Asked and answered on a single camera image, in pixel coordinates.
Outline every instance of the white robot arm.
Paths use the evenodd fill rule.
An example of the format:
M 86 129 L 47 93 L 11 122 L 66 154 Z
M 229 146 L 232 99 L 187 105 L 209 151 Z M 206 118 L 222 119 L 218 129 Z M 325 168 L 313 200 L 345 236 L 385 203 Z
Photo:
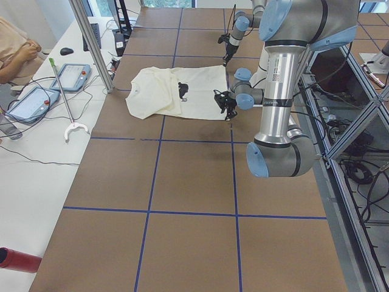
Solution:
M 310 50 L 328 50 L 350 43 L 356 36 L 359 0 L 270 0 L 260 21 L 260 38 L 268 53 L 268 66 L 260 130 L 247 146 L 247 163 L 257 177 L 298 176 L 313 165 L 312 140 L 291 119 L 298 59 Z M 250 74 L 235 74 L 234 85 L 222 98 L 232 99 L 243 110 L 258 103 L 258 91 L 236 84 Z

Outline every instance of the white cloth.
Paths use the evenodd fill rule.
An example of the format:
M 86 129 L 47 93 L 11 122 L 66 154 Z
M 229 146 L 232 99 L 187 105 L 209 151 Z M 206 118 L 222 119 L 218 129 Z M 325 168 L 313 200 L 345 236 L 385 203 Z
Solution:
M 187 99 L 179 97 L 178 83 L 188 85 Z M 140 119 L 152 114 L 189 119 L 224 120 L 225 113 L 215 102 L 214 89 L 227 90 L 225 67 L 142 69 L 132 80 L 132 90 L 126 99 L 129 112 Z

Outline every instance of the red cylinder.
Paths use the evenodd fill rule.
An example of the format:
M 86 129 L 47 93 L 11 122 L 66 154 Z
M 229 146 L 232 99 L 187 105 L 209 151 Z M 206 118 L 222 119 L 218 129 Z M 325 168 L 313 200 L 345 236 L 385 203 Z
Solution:
M 0 268 L 36 273 L 41 261 L 42 258 L 35 255 L 25 254 L 9 248 L 0 248 Z

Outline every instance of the metal pole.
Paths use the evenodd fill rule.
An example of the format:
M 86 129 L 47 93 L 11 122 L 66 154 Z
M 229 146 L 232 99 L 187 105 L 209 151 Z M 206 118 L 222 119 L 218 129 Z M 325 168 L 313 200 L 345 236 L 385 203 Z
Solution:
M 81 33 L 86 40 L 89 51 L 91 52 L 98 73 L 104 82 L 105 88 L 107 89 L 107 92 L 112 92 L 114 85 L 112 84 L 112 80 L 105 66 L 102 53 L 100 52 L 100 48 L 98 47 L 95 36 L 92 32 L 91 25 L 89 23 L 88 17 L 86 16 L 85 8 L 82 4 L 82 0 L 69 0 L 69 3 L 72 7 Z

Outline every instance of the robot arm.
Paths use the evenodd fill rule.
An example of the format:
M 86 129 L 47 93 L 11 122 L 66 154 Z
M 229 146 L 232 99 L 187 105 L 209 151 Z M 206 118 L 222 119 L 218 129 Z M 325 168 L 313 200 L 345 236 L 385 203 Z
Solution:
M 233 31 L 231 35 L 229 33 L 221 35 L 218 43 L 225 42 L 225 56 L 223 57 L 223 66 L 227 66 L 227 63 L 238 51 L 239 44 L 244 37 L 246 30 L 249 27 L 259 28 L 261 18 L 267 4 L 267 0 L 251 0 L 253 6 L 253 14 L 248 15 L 242 11 L 235 14 L 236 21 L 233 25 Z
M 260 23 L 260 38 L 268 53 L 263 110 L 260 130 L 246 152 L 253 175 L 298 176 L 312 167 L 313 143 L 291 119 L 298 60 L 308 46 L 328 50 L 350 43 L 356 35 L 358 11 L 359 0 L 267 3 Z M 250 95 L 251 86 L 242 88 L 245 92 L 240 94 Z

